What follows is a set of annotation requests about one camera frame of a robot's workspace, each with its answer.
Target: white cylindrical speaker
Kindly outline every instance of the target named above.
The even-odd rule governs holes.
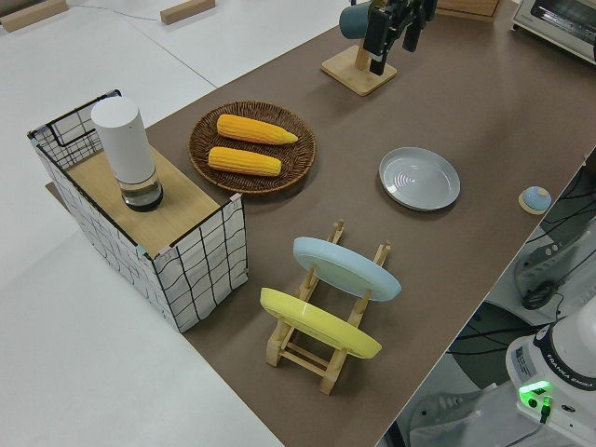
[[[121,96],[106,98],[93,106],[91,121],[125,203],[136,211],[156,208],[163,189],[137,104]]]

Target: storage basket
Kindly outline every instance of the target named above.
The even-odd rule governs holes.
[[[69,173],[75,165],[100,155],[102,144],[90,113],[97,101],[115,95],[120,92],[110,91],[77,107],[28,137],[91,244],[172,327],[184,332],[248,279],[242,197],[235,195],[219,208],[216,205],[215,211],[158,253],[147,252]]]

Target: corn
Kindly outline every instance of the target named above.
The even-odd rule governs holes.
[[[243,142],[288,144],[298,141],[296,135],[280,126],[237,115],[220,115],[217,119],[217,132],[223,137]]]
[[[215,146],[209,151],[209,166],[239,174],[276,177],[281,172],[281,160],[250,151]]]

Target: brown table mat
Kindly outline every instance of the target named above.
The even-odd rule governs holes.
[[[513,10],[506,2],[495,23],[436,17],[414,54],[396,43],[389,63],[398,75],[369,97],[320,71],[353,44],[332,29],[148,129],[152,145],[220,201],[229,194],[194,171],[186,150],[208,111],[234,101],[275,103],[318,139],[299,194],[247,198],[250,280],[185,334],[286,445],[374,445],[537,226],[539,218],[520,208],[520,192],[537,184],[556,197],[594,148],[596,70],[511,32]],[[454,206],[417,212],[385,193],[379,163],[409,145],[457,169]],[[277,369],[265,364],[276,322],[259,306],[259,291],[294,292],[304,274],[292,259],[294,238],[325,238],[338,218],[343,245],[360,254],[373,257],[380,242],[393,243],[386,268],[403,292],[369,305],[361,328],[383,350],[348,359],[327,397],[313,373],[285,359]],[[324,284],[312,303],[345,317],[352,305]]]

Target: glass base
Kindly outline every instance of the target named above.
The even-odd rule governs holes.
[[[164,198],[164,190],[163,188],[159,188],[159,196],[157,196],[157,198],[151,202],[151,203],[146,203],[143,205],[135,205],[134,203],[131,203],[129,201],[127,201],[127,199],[122,196],[122,198],[124,199],[124,203],[127,204],[127,206],[133,210],[133,211],[139,211],[139,212],[147,212],[147,211],[153,211],[154,209],[156,209],[159,204],[161,203],[161,200]]]
[[[164,197],[164,190],[155,171],[144,182],[134,184],[118,183],[122,199],[131,210],[141,212],[154,210]]]

